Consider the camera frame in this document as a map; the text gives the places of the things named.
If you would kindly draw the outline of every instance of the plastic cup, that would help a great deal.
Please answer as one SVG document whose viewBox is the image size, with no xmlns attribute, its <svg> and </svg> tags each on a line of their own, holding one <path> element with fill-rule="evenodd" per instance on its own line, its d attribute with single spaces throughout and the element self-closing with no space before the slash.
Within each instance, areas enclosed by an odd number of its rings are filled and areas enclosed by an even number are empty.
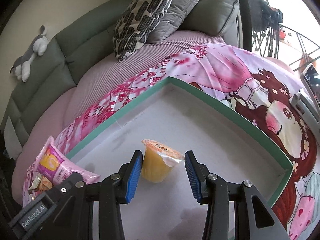
<svg viewBox="0 0 320 240">
<path fill-rule="evenodd" d="M 184 160 L 184 156 L 162 143 L 143 140 L 146 152 L 142 163 L 142 176 L 153 183 L 159 183 L 167 177 L 171 169 Z"/>
</svg>

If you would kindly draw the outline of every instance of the screw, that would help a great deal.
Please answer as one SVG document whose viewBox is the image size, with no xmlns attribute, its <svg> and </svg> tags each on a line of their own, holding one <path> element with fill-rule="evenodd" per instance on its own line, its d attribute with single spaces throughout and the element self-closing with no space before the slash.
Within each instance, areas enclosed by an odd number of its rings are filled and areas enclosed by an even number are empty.
<svg viewBox="0 0 320 240">
<path fill-rule="evenodd" d="M 250 180 L 245 180 L 245 181 L 243 182 L 243 184 L 244 184 L 246 187 L 252 187 L 252 185 L 253 185 Z"/>
<path fill-rule="evenodd" d="M 118 173 L 114 173 L 111 175 L 111 179 L 113 179 L 113 180 L 120 179 L 120 175 Z"/>
<path fill-rule="evenodd" d="M 218 176 L 216 174 L 210 173 L 208 175 L 208 178 L 211 179 L 211 180 L 216 180 L 218 178 Z"/>
<path fill-rule="evenodd" d="M 83 187 L 84 186 L 84 182 L 83 181 L 78 181 L 76 183 L 76 187 Z"/>
</svg>

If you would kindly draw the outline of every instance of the black and white pillow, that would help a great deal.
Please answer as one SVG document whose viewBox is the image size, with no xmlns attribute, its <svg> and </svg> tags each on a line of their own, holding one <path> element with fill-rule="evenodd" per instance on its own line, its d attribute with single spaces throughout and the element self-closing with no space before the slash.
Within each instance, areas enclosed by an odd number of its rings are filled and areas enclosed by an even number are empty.
<svg viewBox="0 0 320 240">
<path fill-rule="evenodd" d="M 124 60 L 141 48 L 159 24 L 172 0 L 133 0 L 118 20 L 113 34 L 114 53 Z"/>
</svg>

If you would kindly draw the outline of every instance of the floral blanket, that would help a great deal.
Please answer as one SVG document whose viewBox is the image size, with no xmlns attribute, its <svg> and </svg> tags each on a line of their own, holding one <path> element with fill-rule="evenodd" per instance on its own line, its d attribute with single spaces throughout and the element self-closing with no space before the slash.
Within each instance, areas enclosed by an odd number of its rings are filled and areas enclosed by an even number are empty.
<svg viewBox="0 0 320 240">
<path fill-rule="evenodd" d="M 289 103 L 302 83 L 274 63 L 245 50 L 204 44 L 169 56 L 107 93 L 56 138 L 67 154 L 117 110 L 171 76 L 220 100 L 266 133 L 289 157 L 294 171 L 273 210 L 291 240 L 305 240 L 320 216 L 320 164 L 311 130 Z"/>
</svg>

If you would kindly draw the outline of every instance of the gray and white plush toy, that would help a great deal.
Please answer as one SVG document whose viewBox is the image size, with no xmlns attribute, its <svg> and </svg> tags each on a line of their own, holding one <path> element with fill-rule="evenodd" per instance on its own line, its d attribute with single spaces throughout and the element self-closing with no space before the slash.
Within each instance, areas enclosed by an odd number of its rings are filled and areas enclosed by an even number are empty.
<svg viewBox="0 0 320 240">
<path fill-rule="evenodd" d="M 13 73 L 15 76 L 17 76 L 18 80 L 22 79 L 23 82 L 26 82 L 30 76 L 31 62 L 37 56 L 42 56 L 44 54 L 49 43 L 48 39 L 45 37 L 46 34 L 47 30 L 42 25 L 40 27 L 40 35 L 33 39 L 25 54 L 21 57 L 18 57 L 13 63 L 10 73 Z"/>
</svg>

